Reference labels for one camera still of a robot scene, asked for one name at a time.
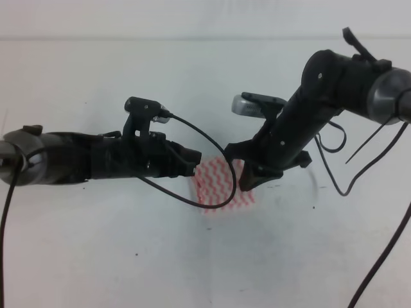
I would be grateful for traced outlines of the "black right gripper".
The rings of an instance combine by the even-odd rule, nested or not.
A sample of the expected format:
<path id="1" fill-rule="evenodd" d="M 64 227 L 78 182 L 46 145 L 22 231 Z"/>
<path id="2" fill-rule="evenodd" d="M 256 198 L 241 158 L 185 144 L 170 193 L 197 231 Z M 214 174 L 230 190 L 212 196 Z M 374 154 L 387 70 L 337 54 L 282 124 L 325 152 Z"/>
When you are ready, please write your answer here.
<path id="1" fill-rule="evenodd" d="M 229 143 L 229 160 L 242 160 L 241 191 L 281 178 L 287 169 L 306 167 L 311 158 L 304 147 L 324 127 L 324 102 L 296 92 L 288 101 L 262 94 L 247 94 L 266 118 L 252 140 Z"/>

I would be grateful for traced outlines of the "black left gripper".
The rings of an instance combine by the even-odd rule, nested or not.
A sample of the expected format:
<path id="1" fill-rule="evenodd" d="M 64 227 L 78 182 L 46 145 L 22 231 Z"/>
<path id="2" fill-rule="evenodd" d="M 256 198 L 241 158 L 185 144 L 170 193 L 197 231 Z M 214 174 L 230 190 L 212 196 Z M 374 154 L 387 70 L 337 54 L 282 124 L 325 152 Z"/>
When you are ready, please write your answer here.
<path id="1" fill-rule="evenodd" d="M 151 132 L 148 140 L 101 135 L 90 145 L 90 178 L 193 176 L 202 154 Z"/>

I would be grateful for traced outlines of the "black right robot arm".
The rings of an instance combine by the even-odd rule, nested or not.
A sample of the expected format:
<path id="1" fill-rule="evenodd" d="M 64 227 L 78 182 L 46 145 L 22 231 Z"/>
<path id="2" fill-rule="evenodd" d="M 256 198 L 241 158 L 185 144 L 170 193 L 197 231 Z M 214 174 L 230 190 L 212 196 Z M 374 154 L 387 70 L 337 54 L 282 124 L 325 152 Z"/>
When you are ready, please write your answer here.
<path id="1" fill-rule="evenodd" d="M 343 37 L 357 53 L 314 53 L 289 100 L 249 92 L 234 97 L 232 112 L 265 120 L 251 140 L 225 149 L 229 158 L 245 163 L 238 180 L 242 191 L 281 178 L 287 169 L 307 167 L 305 146 L 345 110 L 379 124 L 410 123 L 410 72 L 375 59 L 349 28 Z"/>

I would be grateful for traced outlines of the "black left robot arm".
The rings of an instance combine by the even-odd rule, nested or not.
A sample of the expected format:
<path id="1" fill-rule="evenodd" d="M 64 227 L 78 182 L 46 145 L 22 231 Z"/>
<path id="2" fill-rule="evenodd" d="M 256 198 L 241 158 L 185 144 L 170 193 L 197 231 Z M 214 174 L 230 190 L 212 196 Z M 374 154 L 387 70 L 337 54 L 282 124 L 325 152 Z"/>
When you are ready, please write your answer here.
<path id="1" fill-rule="evenodd" d="M 146 138 L 120 132 L 88 135 L 44 133 L 41 125 L 24 126 L 1 140 L 1 180 L 10 184 L 18 161 L 18 186 L 72 185 L 88 180 L 193 176 L 202 154 L 166 139 L 161 132 Z"/>

